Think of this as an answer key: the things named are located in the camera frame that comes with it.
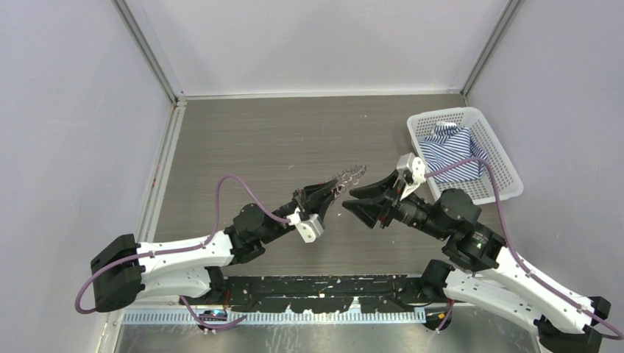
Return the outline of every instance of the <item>striped cloth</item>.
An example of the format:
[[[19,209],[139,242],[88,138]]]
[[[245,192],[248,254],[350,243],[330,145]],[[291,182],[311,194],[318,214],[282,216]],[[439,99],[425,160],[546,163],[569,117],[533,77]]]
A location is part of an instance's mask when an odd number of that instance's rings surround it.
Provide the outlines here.
[[[453,123],[438,123],[433,128],[433,136],[420,142],[420,149],[431,171],[471,157],[487,160],[487,153],[479,147],[470,129]],[[433,178],[437,182],[467,182],[479,179],[484,168],[482,163],[471,162]]]

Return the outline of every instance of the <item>white plastic basket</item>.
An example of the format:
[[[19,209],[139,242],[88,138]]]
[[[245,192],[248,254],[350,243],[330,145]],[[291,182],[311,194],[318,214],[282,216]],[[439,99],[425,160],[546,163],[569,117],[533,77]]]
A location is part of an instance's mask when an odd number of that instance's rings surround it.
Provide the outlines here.
[[[488,163],[492,167],[501,200],[518,196],[524,190],[524,185],[516,169],[511,164],[505,150],[500,145],[500,141],[492,131],[483,113],[472,107],[451,108],[436,110],[418,115],[413,115],[408,119],[408,129],[411,136],[411,143],[416,149],[420,158],[425,157],[420,150],[419,141],[431,135],[433,127],[439,121],[456,123],[459,126],[468,127],[472,130],[479,146],[488,154]],[[479,180],[470,182],[436,182],[433,178],[427,180],[433,197],[437,200],[443,190],[450,188],[462,189],[475,204],[488,204],[494,202],[494,191],[489,181],[487,171]]]

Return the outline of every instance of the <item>gray wood surface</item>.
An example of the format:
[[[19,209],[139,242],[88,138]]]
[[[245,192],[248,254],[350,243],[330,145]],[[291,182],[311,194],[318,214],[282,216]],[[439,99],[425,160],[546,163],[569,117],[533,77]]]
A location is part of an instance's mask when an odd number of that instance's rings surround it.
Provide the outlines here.
[[[459,95],[356,96],[189,101],[165,199],[157,241],[195,238],[214,222],[214,187],[225,173],[243,177],[270,210],[296,188],[321,182],[356,163],[367,165],[360,185],[390,174],[413,151],[410,115],[464,106]],[[417,193],[429,202],[423,185]],[[394,222],[368,229],[340,205],[329,209],[327,231],[306,244],[292,232],[266,246],[265,255],[224,268],[229,275],[421,273],[444,259],[443,243]],[[250,198],[234,181],[221,189],[221,229]],[[481,221],[499,230],[485,206]]]

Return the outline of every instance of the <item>robotic arm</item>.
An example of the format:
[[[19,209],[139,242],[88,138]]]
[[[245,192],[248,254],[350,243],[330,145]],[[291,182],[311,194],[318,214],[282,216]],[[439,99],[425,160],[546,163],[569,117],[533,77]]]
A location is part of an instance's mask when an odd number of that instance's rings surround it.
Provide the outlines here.
[[[365,170],[365,166],[356,166],[329,182],[295,190],[292,200],[270,215],[261,205],[248,204],[232,225],[215,232],[209,242],[201,237],[136,243],[132,234],[117,237],[91,261],[95,311],[118,310],[136,299],[153,296],[219,298],[224,290],[220,285],[222,266],[254,260],[265,252],[263,244],[293,230],[306,243],[314,242],[325,231],[323,218],[328,207]],[[79,298],[77,310],[87,313],[79,307]]]
[[[465,192],[447,189],[435,204],[428,204],[413,194],[424,181],[425,164],[405,154],[392,174],[351,190],[357,199],[342,205],[369,228],[377,222],[385,228],[397,220],[446,241],[442,252],[455,266],[430,261],[422,275],[428,296],[469,302],[507,318],[538,335],[553,353],[598,352],[603,336],[586,312],[606,319],[608,301],[574,293],[517,255],[520,265],[506,239],[478,222],[481,208]],[[546,287],[564,293],[580,308]]]

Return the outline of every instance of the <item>white wall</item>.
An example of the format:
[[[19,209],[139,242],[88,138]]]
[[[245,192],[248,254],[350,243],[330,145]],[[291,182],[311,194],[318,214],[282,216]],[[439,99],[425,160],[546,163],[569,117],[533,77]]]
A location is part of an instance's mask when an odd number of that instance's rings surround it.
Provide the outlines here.
[[[138,1],[191,96],[459,90],[507,3]]]
[[[524,193],[505,203],[518,247],[613,304],[624,329],[624,2],[526,1],[469,95]],[[622,352],[605,341],[602,353]]]
[[[169,102],[111,1],[0,13],[0,351],[94,352],[103,315],[74,297],[137,227]]]

